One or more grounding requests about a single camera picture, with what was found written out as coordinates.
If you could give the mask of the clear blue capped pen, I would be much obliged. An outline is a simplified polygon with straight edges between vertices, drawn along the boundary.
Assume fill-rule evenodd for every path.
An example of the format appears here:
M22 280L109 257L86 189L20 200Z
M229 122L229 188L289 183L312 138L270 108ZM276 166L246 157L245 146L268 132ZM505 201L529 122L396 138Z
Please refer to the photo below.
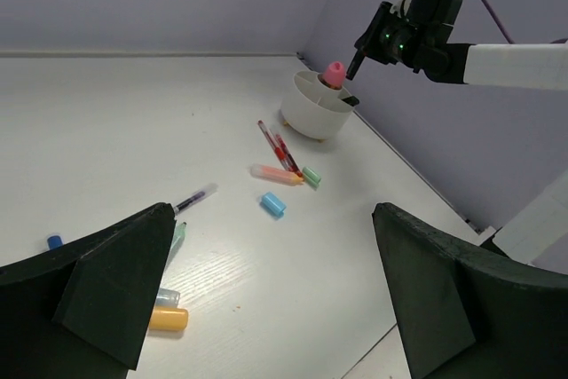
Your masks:
M63 245L63 240L58 234L48 236L46 242L49 250L58 249Z

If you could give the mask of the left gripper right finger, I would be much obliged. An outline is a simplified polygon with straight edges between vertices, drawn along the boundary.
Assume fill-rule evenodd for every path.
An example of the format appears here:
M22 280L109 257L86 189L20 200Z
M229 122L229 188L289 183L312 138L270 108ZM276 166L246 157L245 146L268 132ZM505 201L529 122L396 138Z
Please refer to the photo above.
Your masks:
M372 215L413 378L565 378L567 277L444 233L385 202Z

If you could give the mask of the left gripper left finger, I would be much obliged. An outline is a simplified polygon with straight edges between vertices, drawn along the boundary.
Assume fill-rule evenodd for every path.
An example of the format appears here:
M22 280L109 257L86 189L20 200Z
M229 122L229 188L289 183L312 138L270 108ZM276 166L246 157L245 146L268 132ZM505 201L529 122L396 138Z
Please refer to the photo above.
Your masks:
M1 268L3 378L124 378L138 366L170 252L160 202Z

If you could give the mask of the green pastel highlighter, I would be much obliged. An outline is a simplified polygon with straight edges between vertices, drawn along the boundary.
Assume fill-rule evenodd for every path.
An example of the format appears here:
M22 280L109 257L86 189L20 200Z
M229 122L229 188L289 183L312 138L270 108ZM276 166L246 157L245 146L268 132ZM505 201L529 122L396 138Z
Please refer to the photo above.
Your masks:
M166 261L166 266L169 266L176 254L179 252L183 242L185 241L186 222L177 223L174 234L172 237L170 252Z

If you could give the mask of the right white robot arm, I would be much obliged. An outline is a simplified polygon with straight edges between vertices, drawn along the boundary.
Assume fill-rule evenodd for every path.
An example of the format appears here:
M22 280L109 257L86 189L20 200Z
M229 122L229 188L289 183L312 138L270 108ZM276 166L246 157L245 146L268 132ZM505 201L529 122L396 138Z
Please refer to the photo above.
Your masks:
M435 83L537 90L567 89L567 44L450 43L462 0L382 2L347 68L352 80L364 59L401 63Z

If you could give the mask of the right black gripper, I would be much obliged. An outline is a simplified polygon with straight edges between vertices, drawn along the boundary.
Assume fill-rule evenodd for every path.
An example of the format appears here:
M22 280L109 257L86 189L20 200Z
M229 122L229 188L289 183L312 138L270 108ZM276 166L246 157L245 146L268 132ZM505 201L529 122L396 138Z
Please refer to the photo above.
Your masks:
M381 2L367 30L356 41L354 60L372 59L384 65L412 64L417 47L417 29L391 12L392 4Z

